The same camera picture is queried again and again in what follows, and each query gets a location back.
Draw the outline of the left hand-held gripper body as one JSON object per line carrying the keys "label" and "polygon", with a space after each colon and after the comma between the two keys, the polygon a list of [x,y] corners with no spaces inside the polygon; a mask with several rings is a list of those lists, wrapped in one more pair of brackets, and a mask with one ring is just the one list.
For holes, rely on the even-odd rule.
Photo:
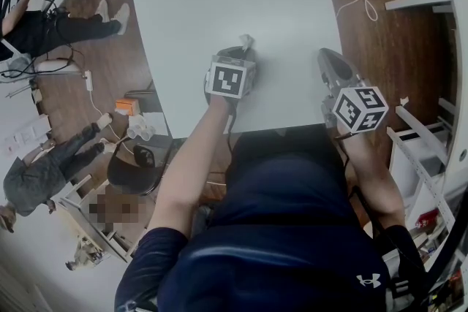
{"label": "left hand-held gripper body", "polygon": [[204,80],[207,103],[210,103],[213,95],[217,95],[237,105],[248,95],[254,87],[257,73],[254,60],[255,53],[251,47],[230,47],[213,55]]}

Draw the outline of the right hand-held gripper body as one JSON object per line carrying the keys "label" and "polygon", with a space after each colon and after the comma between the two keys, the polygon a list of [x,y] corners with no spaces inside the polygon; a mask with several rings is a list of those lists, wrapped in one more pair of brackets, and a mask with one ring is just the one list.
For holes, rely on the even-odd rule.
{"label": "right hand-held gripper body", "polygon": [[352,62],[334,50],[320,49],[317,61],[329,90],[321,106],[327,128],[342,123],[351,135],[376,130],[389,110],[378,87],[370,85]]}

